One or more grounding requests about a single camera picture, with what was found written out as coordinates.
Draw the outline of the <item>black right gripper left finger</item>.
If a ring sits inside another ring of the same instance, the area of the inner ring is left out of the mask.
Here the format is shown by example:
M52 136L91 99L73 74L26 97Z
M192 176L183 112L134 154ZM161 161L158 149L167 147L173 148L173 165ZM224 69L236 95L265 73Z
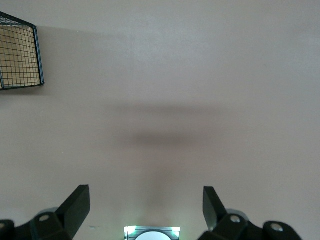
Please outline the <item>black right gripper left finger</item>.
M27 223L0 221L2 240L72 240L91 209L90 187L79 185L59 206L42 210Z

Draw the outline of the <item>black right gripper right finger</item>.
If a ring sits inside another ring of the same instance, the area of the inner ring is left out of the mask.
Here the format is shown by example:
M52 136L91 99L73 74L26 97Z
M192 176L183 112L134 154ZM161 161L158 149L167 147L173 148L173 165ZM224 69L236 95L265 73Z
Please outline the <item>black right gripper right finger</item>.
M298 233L288 224L267 221L258 227L239 213L226 210L212 186L203 188L202 212L208 230L201 240L300 240Z

